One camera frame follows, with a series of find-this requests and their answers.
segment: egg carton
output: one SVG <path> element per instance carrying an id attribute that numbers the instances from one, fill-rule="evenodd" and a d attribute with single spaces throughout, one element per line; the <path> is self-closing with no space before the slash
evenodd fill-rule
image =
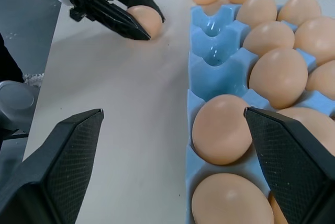
<path id="1" fill-rule="evenodd" d="M 191 15 L 191 49 L 188 59 L 189 90 L 187 97 L 188 144 L 186 149 L 186 224 L 194 224 L 191 201 L 197 185 L 215 173 L 235 173 L 253 182 L 266 197 L 270 188 L 263 176 L 257 154 L 252 145 L 237 162 L 218 166 L 200 158 L 192 143 L 192 126 L 200 108 L 210 99 L 231 94 L 244 99 L 250 106 L 276 111 L 269 101 L 248 88 L 248 77 L 258 56 L 242 48 L 250 27 L 236 20 L 241 5 L 224 5 L 213 16 L 201 7 L 193 7 Z M 286 23 L 294 32 L 297 27 Z M 316 68 L 316 59 L 298 49 L 304 57 L 308 72 Z M 335 101 L 318 91 L 304 91 L 297 107 L 309 107 L 331 116 Z"/>

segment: blue foam egg tray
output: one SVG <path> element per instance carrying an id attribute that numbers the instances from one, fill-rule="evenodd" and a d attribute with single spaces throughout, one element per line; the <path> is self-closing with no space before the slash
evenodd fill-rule
<path id="1" fill-rule="evenodd" d="M 213 16 L 207 16 L 201 7 L 191 10 L 190 41 L 188 58 L 189 90 L 187 97 L 188 144 L 186 149 L 186 224 L 194 224 L 191 201 L 197 185 L 215 173 L 235 173 L 253 182 L 266 197 L 270 192 L 263 176 L 253 146 L 232 165 L 217 166 L 204 161 L 195 152 L 192 143 L 192 126 L 200 108 L 210 99 L 232 94 L 244 99 L 250 106 L 275 111 L 265 98 L 248 89 L 248 75 L 258 56 L 242 48 L 250 27 L 237 21 L 241 5 L 223 5 Z M 294 32 L 297 27 L 286 23 Z M 301 50 L 308 72 L 316 68 L 316 59 Z M 335 101 L 318 91 L 305 91 L 296 102 L 297 107 L 309 107 L 331 116 Z"/>

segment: gray floor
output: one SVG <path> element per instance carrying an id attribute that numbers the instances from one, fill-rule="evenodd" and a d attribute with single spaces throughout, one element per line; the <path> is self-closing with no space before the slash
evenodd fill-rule
<path id="1" fill-rule="evenodd" d="M 0 0 L 0 4 L 0 32 L 8 50 L 23 73 L 43 73 L 60 3 L 57 0 Z M 0 151 L 0 187 L 22 161 L 26 143 L 26 138 L 4 141 Z"/>

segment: white table surface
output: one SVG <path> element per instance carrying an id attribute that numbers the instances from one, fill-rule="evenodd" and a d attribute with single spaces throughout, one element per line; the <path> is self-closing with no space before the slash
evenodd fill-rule
<path id="1" fill-rule="evenodd" d="M 62 6 L 26 147 L 57 122 L 102 108 L 92 178 L 78 224 L 184 223 L 191 0 L 155 0 L 167 21 L 155 41 L 124 39 Z M 279 4 L 286 0 L 277 0 Z M 335 16 L 335 0 L 319 0 Z"/>

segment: egg tray cup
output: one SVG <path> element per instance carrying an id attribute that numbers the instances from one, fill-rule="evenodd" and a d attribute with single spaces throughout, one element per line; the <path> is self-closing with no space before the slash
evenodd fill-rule
<path id="1" fill-rule="evenodd" d="M 251 28 L 236 20 L 240 7 L 241 5 L 223 5 L 213 16 L 207 16 L 199 6 L 191 10 L 187 96 L 189 138 L 185 178 L 186 224 L 194 224 L 191 201 L 195 188 L 212 174 L 238 174 L 254 183 L 266 197 L 270 192 L 253 145 L 235 163 L 219 166 L 199 157 L 192 142 L 192 126 L 197 113 L 207 101 L 218 95 L 235 95 L 244 99 L 250 106 L 276 111 L 267 99 L 248 88 L 249 74 L 259 57 L 241 47 Z M 286 24 L 294 32 L 296 31 L 297 26 Z M 307 63 L 308 72 L 312 72 L 317 67 L 315 57 L 299 49 L 298 51 Z M 335 111 L 335 101 L 326 98 L 318 91 L 304 91 L 294 106 L 312 108 L 329 116 Z"/>

